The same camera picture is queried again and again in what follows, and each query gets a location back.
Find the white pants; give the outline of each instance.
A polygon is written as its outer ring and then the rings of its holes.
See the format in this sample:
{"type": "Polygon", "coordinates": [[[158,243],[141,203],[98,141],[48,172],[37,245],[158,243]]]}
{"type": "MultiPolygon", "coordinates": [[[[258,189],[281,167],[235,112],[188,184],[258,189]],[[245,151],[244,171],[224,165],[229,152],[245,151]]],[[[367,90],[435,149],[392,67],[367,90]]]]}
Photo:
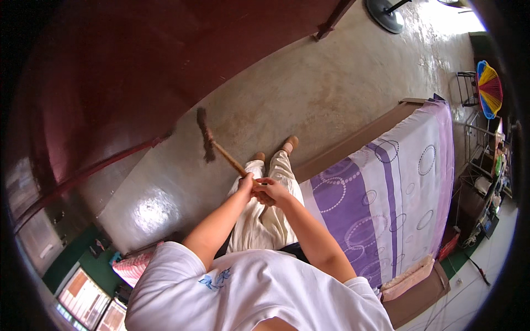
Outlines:
{"type": "MultiPolygon", "coordinates": [[[[254,178],[262,178],[265,163],[260,160],[250,161],[245,170],[254,173],[254,178]]],[[[269,177],[279,181],[296,199],[304,204],[302,192],[295,179],[287,152],[280,150],[270,161],[269,177]]],[[[237,191],[238,177],[229,192],[229,196],[237,191]]],[[[227,253],[241,252],[247,249],[280,249],[298,241],[284,212],[275,206],[269,207],[261,216],[265,206],[252,198],[239,216],[234,232],[228,243],[227,253]]]]}

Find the maroon wall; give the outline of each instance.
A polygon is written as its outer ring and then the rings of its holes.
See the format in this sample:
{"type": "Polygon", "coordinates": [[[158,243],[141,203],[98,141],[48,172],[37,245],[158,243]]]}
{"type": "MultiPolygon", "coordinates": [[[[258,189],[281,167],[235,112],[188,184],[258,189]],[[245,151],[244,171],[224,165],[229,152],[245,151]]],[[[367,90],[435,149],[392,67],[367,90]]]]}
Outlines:
{"type": "Polygon", "coordinates": [[[25,160],[31,174],[19,177],[35,179],[22,195],[13,193],[24,180],[8,185],[15,218],[149,146],[223,82],[317,32],[338,2],[65,1],[32,50],[10,117],[7,176],[25,160]]]}

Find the broom bristles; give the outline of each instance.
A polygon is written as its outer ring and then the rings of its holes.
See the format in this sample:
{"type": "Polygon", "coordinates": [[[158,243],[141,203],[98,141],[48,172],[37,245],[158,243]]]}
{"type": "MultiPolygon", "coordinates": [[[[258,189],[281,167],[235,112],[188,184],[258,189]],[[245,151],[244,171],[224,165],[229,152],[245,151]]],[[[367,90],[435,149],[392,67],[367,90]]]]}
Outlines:
{"type": "Polygon", "coordinates": [[[199,125],[204,140],[204,160],[206,163],[215,161],[214,146],[211,141],[214,137],[211,135],[210,129],[206,126],[206,109],[203,107],[197,108],[197,124],[199,125]]]}

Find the blue floral embroidery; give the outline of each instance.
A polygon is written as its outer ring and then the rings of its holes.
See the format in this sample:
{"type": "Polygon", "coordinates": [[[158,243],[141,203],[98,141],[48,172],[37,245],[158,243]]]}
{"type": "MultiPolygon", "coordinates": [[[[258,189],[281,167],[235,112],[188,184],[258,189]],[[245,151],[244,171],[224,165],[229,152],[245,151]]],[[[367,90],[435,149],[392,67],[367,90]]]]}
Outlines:
{"type": "Polygon", "coordinates": [[[213,284],[212,278],[208,274],[204,275],[204,278],[201,279],[199,283],[206,285],[207,288],[215,292],[217,289],[224,287],[224,285],[221,285],[221,284],[224,283],[225,279],[228,279],[231,276],[230,275],[231,268],[232,267],[221,271],[221,273],[219,274],[219,276],[217,276],[215,280],[215,285],[213,284]]]}

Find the foot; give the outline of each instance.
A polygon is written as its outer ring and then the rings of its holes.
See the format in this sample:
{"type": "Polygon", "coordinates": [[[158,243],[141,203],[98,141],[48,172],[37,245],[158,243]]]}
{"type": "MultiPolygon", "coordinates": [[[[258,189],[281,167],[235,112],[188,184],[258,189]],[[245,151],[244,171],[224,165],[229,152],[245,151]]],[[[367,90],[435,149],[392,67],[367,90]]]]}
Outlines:
{"type": "Polygon", "coordinates": [[[281,150],[287,152],[287,156],[291,156],[291,153],[296,147],[298,147],[298,138],[296,136],[289,136],[289,138],[285,140],[281,150]]]}
{"type": "Polygon", "coordinates": [[[260,160],[260,161],[265,162],[265,153],[263,153],[262,151],[257,152],[252,157],[252,161],[254,161],[254,160],[260,160]]]}

